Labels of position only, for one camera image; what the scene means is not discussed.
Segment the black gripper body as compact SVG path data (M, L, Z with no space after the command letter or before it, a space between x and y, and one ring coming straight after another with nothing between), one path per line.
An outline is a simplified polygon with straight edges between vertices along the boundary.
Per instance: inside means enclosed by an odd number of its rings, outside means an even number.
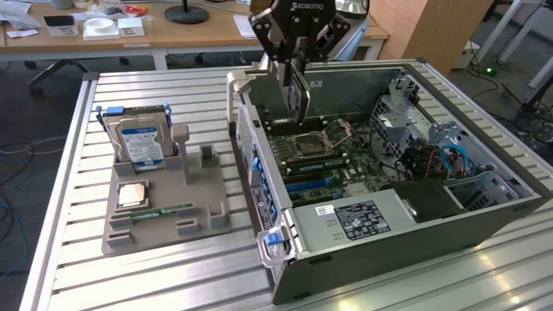
M271 9L286 39L318 36L336 15L335 1L272 1Z

